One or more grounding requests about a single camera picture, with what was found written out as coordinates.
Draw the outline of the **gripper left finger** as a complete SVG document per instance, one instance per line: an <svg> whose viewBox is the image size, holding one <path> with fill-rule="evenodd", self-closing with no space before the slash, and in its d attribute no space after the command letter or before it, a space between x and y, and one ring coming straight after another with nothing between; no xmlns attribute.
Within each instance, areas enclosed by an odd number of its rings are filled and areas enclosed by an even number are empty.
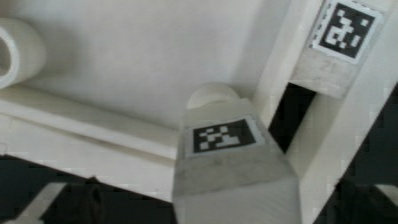
<svg viewBox="0 0 398 224"><path fill-rule="evenodd" d="M102 183L95 177L65 186L40 220L43 224L106 224Z"/></svg>

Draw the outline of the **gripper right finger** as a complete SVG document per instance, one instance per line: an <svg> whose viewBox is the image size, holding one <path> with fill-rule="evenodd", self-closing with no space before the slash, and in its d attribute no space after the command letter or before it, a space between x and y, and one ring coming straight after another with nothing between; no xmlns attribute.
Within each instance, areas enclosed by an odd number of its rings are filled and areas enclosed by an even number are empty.
<svg viewBox="0 0 398 224"><path fill-rule="evenodd" d="M398 205L376 185L340 182L335 211L335 224L398 224Z"/></svg>

